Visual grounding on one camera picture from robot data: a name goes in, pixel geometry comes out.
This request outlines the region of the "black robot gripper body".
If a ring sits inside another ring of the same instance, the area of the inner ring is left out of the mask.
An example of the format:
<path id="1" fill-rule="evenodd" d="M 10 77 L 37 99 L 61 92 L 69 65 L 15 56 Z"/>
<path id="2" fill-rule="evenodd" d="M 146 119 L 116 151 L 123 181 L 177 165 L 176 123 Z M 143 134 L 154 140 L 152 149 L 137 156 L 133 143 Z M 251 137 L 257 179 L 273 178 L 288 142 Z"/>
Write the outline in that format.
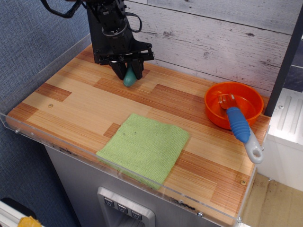
<path id="1" fill-rule="evenodd" d="M 135 40 L 132 32 L 126 31 L 115 37 L 106 36 L 109 41 L 109 62 L 131 62 L 134 59 L 150 61 L 154 59 L 152 45 L 150 43 Z"/>

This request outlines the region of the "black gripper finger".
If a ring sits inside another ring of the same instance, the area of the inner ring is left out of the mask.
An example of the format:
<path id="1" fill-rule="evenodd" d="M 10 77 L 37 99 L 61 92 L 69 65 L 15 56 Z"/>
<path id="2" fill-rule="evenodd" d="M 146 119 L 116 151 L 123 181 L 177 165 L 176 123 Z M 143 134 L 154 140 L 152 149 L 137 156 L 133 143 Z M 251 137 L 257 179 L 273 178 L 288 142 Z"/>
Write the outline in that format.
<path id="1" fill-rule="evenodd" d="M 118 76 L 120 80 L 124 80 L 126 72 L 127 72 L 127 66 L 124 62 L 118 62 L 118 61 L 111 61 L 109 64 L 114 71 L 114 73 Z"/>
<path id="2" fill-rule="evenodd" d="M 133 72 L 136 76 L 137 79 L 142 79 L 143 78 L 143 70 L 144 70 L 144 65 L 143 61 L 140 59 L 134 59 L 131 63 Z"/>

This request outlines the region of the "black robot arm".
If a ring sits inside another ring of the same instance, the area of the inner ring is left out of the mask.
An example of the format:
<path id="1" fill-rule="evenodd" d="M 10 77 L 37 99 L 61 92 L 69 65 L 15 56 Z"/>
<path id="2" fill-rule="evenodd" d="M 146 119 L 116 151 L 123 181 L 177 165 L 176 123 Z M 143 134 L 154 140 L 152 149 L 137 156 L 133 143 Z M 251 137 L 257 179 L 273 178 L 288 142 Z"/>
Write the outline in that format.
<path id="1" fill-rule="evenodd" d="M 121 80 L 128 75 L 142 79 L 144 62 L 153 60 L 154 55 L 152 44 L 133 36 L 142 29 L 130 26 L 128 17 L 136 14 L 127 12 L 122 0 L 87 0 L 85 6 L 95 63 L 109 65 Z"/>

